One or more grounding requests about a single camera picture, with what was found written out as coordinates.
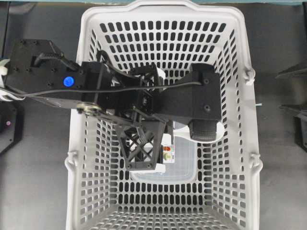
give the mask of black cable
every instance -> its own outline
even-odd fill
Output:
[[[120,71],[119,69],[115,68],[115,67],[114,67],[112,64],[110,64],[109,62],[106,62],[106,65],[107,65],[109,68],[113,69],[116,73],[118,73],[118,74],[120,74],[120,75],[123,75],[123,76],[128,77],[128,78],[132,78],[132,79],[139,79],[138,77],[135,77],[135,76],[133,76],[133,75],[130,75],[130,74],[127,74],[127,73],[125,73],[125,72],[123,72],[123,71]]]
[[[34,65],[38,66],[43,60],[58,60],[66,67],[70,68],[73,71],[77,71],[80,67],[77,63],[69,61],[63,55],[57,53],[41,53],[34,61]]]
[[[123,92],[123,91],[131,91],[131,90],[154,90],[154,89],[169,89],[169,88],[176,88],[176,87],[183,87],[187,85],[202,85],[198,81],[191,81],[191,82],[184,82],[184,83],[175,83],[172,85],[157,85],[157,86],[134,86],[134,87],[112,87],[112,89],[109,90],[48,90],[48,91],[39,91],[39,92],[33,92],[33,93],[16,93],[11,90],[4,89],[0,87],[0,90],[11,93],[18,97],[35,97],[43,94],[50,94],[50,93],[56,93],[56,92],[78,92],[78,93],[107,93],[107,92]]]

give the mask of blue button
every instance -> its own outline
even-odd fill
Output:
[[[64,81],[63,81],[63,84],[66,86],[66,87],[71,87],[73,86],[75,83],[75,80],[73,77],[66,77],[64,78]]]

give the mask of plastic container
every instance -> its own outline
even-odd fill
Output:
[[[258,131],[242,13],[189,1],[143,0],[95,7],[82,17],[77,61],[105,50],[124,71],[154,62],[165,83],[193,62],[221,75],[224,137],[198,144],[196,177],[139,183],[125,170],[112,124],[71,112],[67,230],[259,229]]]
[[[165,173],[133,174],[137,182],[149,184],[186,184],[195,180],[197,170],[197,143],[175,137],[175,162],[164,163]]]

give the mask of orange component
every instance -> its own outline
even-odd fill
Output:
[[[163,150],[164,150],[164,151],[170,151],[171,148],[170,148],[170,147],[163,147]]]

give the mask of robotic arm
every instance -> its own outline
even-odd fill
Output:
[[[50,41],[17,41],[10,61],[0,62],[0,100],[31,97],[111,122],[131,171],[162,163],[164,134],[199,143],[224,135],[220,76],[213,66],[192,64],[185,77],[164,85],[154,63],[125,73],[103,50],[96,59],[78,65]],[[174,130],[174,122],[186,127]]]

